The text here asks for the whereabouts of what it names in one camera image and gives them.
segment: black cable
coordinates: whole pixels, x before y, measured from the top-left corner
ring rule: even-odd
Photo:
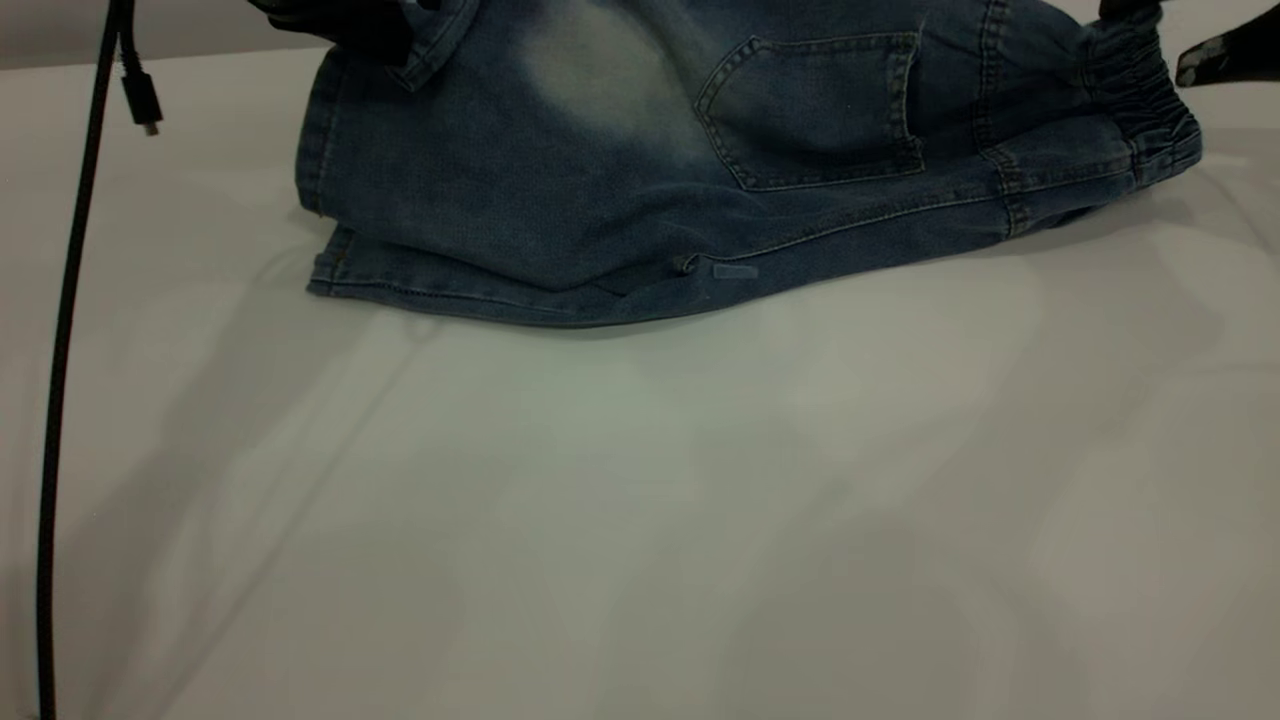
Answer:
[[[84,232],[88,229],[88,211],[93,200],[97,151],[102,143],[106,94],[111,86],[111,63],[115,58],[118,40],[124,42],[128,49],[124,53],[124,90],[129,96],[129,108],[133,111],[134,122],[146,126],[148,135],[155,135],[155,123],[161,119],[160,102],[155,97],[151,78],[142,72],[142,64],[133,45],[133,3],[134,0],[109,0],[106,9],[106,24],[102,27],[102,44],[97,51],[97,69],[93,74],[93,97],[90,101],[79,186],[76,191],[76,210],[72,214],[72,232],[67,242],[67,264],[63,269],[63,290],[58,302],[58,325],[54,331],[54,357],[49,374],[49,413],[45,418],[45,462],[40,484],[40,520],[36,530],[36,669],[40,720],[58,719],[58,682],[54,674],[54,541],[58,518],[58,465],[63,441],[63,404],[67,393],[67,361],[72,342],[72,320],[76,315],[76,291],[79,287]]]

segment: white table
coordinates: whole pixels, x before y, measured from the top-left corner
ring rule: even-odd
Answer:
[[[67,717],[1280,717],[1280,87],[1189,94],[1204,164],[1061,232],[540,332],[303,293],[319,58],[152,63],[155,140],[113,90]],[[0,73],[0,714],[90,76]]]

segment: elastic waistband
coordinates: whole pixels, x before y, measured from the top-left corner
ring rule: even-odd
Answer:
[[[1178,96],[1160,49],[1161,17],[1153,6],[1091,26],[1085,82],[1133,145],[1139,187],[1187,172],[1203,152],[1199,123]]]

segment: cable connector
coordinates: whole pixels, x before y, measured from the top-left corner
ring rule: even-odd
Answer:
[[[160,97],[156,96],[156,86],[151,82],[151,76],[138,70],[124,72],[124,96],[129,101],[129,111],[133,113],[133,122],[145,127],[148,136],[160,135],[156,123],[164,119],[160,111]]]

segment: faded denim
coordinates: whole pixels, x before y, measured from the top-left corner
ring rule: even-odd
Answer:
[[[310,290],[602,325],[987,247],[1199,160],[1158,9],[1039,0],[445,0],[408,65],[340,49]]]

